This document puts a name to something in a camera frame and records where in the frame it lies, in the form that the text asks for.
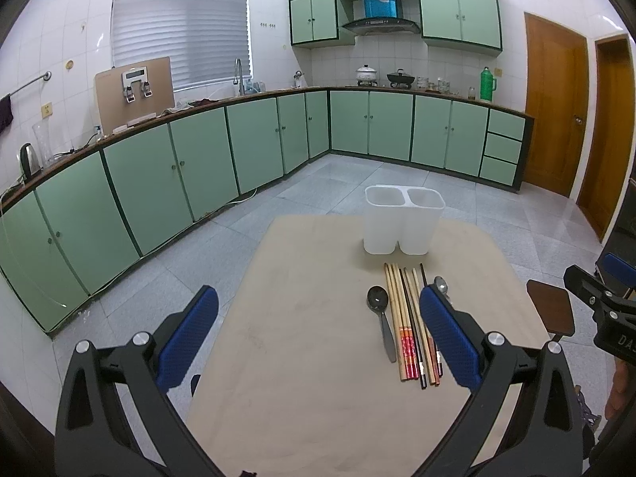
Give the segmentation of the person's right hand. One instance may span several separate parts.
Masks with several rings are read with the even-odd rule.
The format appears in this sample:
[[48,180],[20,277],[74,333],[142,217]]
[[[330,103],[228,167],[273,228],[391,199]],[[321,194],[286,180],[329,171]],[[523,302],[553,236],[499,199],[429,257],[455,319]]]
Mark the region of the person's right hand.
[[604,416],[606,420],[616,416],[628,401],[627,388],[630,384],[630,366],[620,359],[615,360],[615,366],[612,387],[605,406]]

